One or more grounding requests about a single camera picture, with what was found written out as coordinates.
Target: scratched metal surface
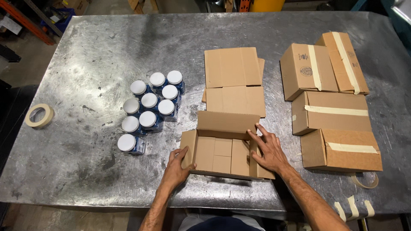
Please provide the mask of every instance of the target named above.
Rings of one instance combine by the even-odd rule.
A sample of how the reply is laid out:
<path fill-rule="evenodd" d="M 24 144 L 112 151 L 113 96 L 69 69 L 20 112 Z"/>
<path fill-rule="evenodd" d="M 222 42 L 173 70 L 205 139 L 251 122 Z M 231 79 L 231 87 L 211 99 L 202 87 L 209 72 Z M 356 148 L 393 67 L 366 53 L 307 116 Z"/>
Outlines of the scratched metal surface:
<path fill-rule="evenodd" d="M 302 168 L 300 139 L 291 135 L 291 103 L 283 98 L 279 59 L 290 43 L 313 44 L 323 32 L 348 32 L 370 88 L 367 102 L 384 172 L 377 188 L 356 187 L 341 173 Z M 53 206 L 147 207 L 182 131 L 204 110 L 204 50 L 254 46 L 266 60 L 267 117 L 301 176 L 333 206 L 355 195 L 376 213 L 411 212 L 411 58 L 388 18 L 366 12 L 279 12 L 73 17 L 32 105 L 55 110 L 43 129 L 23 124 L 0 178 L 0 201 Z M 144 139 L 142 156 L 117 149 L 122 104 L 130 84 L 153 72 L 180 70 L 187 85 L 179 120 Z M 170 206 L 284 212 L 271 181 L 191 175 Z"/>

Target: warehouse floor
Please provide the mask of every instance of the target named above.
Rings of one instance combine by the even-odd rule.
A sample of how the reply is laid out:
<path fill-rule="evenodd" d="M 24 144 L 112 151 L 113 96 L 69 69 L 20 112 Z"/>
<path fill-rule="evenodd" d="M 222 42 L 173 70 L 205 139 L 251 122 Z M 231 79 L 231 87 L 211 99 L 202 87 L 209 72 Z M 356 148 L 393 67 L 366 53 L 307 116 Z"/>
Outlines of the warehouse floor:
<path fill-rule="evenodd" d="M 150 1 L 146 1 L 143 10 L 146 13 L 151 12 Z M 133 14 L 133 11 L 127 0 L 93 0 L 85 14 Z M 57 36 L 54 36 L 54 39 L 57 43 L 60 40 Z M 0 79 L 13 87 L 39 84 L 58 45 L 48 46 L 29 31 L 23 32 L 21 37 L 11 36 L 8 40 L 0 41 L 0 43 L 22 57 L 19 63 L 6 63 L 4 60 L 0 60 L 0 72 L 2 70 Z M 16 212 L 14 227 L 8 230 L 131 231 L 136 230 L 145 212 L 146 210 L 137 210 L 131 213 L 89 213 L 21 205 Z M 174 210 L 174 213 L 178 216 L 174 216 L 173 221 L 166 222 L 169 228 L 165 228 L 165 230 L 176 230 L 182 217 L 185 216 L 183 210 Z M 348 224 L 352 230 L 359 230 L 356 221 L 351 221 Z M 385 219 L 369 219 L 369 227 L 371 231 L 402 231 L 398 216 L 390 216 Z"/>

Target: tape strip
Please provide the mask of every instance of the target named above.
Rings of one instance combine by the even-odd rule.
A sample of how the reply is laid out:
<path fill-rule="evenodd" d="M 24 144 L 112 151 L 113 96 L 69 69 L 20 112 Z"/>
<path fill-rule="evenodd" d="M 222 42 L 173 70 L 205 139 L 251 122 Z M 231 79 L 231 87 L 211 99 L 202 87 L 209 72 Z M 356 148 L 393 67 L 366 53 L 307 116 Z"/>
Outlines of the tape strip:
<path fill-rule="evenodd" d="M 341 219 L 342 219 L 344 222 L 346 222 L 346 221 L 347 221 L 347 218 L 345 217 L 345 213 L 344 213 L 344 210 L 343 210 L 342 207 L 341 207 L 341 204 L 340 204 L 339 202 L 334 202 L 334 206 L 335 206 L 335 208 L 338 210 L 339 217 L 341 217 Z"/>
<path fill-rule="evenodd" d="M 319 106 L 309 106 L 309 105 L 306 105 L 304 108 L 307 111 L 319 112 L 319 113 L 351 115 L 351 116 L 368 116 L 368 110 L 334 108 L 334 107 L 319 107 Z"/>
<path fill-rule="evenodd" d="M 354 145 L 354 144 L 342 144 L 342 143 L 330 143 L 330 142 L 326 142 L 326 143 L 334 151 L 377 153 L 377 150 L 375 150 L 373 146 L 368 146 L 368 145 Z"/>
<path fill-rule="evenodd" d="M 36 113 L 37 111 L 39 111 L 40 109 L 44 109 L 46 111 L 46 114 L 44 115 L 44 117 L 38 121 L 38 122 L 32 122 L 30 120 L 30 115 L 31 113 Z M 46 124 L 48 124 L 51 120 L 51 118 L 54 115 L 54 110 L 52 107 L 50 107 L 47 104 L 37 104 L 36 106 L 30 108 L 24 118 L 25 123 L 30 126 L 30 127 L 42 127 Z"/>
<path fill-rule="evenodd" d="M 317 58 L 315 57 L 314 45 L 308 45 L 308 53 L 311 61 L 312 77 L 314 79 L 314 86 L 321 91 L 321 80 L 318 72 Z"/>
<path fill-rule="evenodd" d="M 373 189 L 373 188 L 377 187 L 378 182 L 379 182 L 377 174 L 375 174 L 374 181 L 371 183 L 370 186 L 363 185 L 363 184 L 358 180 L 358 178 L 357 178 L 357 176 L 356 176 L 355 173 L 351 173 L 350 176 L 351 176 L 351 179 L 352 179 L 353 183 L 354 183 L 355 185 L 357 185 L 358 187 L 363 188 L 363 189 Z"/>
<path fill-rule="evenodd" d="M 348 200 L 348 204 L 350 204 L 350 209 L 351 209 L 351 213 L 353 214 L 351 217 L 347 218 L 347 221 L 351 221 L 356 219 L 357 217 L 360 216 L 357 206 L 355 204 L 355 199 L 354 199 L 354 195 L 352 195 L 351 197 L 347 198 Z"/>
<path fill-rule="evenodd" d="M 354 74 L 350 60 L 348 59 L 348 55 L 345 51 L 344 44 L 342 43 L 341 36 L 338 32 L 333 32 L 332 35 L 334 37 L 335 43 L 337 44 L 339 55 L 341 56 L 342 62 L 344 63 L 348 79 L 350 80 L 351 85 L 354 87 L 354 95 L 356 95 L 360 93 L 360 87 L 358 86 L 357 78 Z"/>
<path fill-rule="evenodd" d="M 373 217 L 375 215 L 374 208 L 372 207 L 371 203 L 369 200 L 364 201 L 365 206 L 367 207 L 368 215 L 367 217 Z"/>

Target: person's right hand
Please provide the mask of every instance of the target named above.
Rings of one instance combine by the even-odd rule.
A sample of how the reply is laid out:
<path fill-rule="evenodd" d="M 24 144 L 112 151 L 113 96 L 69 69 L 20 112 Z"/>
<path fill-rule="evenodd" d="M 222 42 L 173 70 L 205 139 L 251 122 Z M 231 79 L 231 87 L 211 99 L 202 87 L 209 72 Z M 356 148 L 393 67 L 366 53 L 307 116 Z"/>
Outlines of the person's right hand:
<path fill-rule="evenodd" d="M 248 134 L 257 142 L 258 146 L 263 152 L 262 157 L 258 156 L 255 151 L 252 151 L 251 157 L 257 161 L 257 163 L 264 168 L 280 173 L 283 168 L 290 167 L 291 165 L 287 161 L 287 157 L 281 149 L 280 139 L 275 136 L 274 133 L 269 133 L 259 123 L 256 123 L 256 127 L 263 134 L 261 137 L 254 134 L 250 129 L 247 130 Z"/>

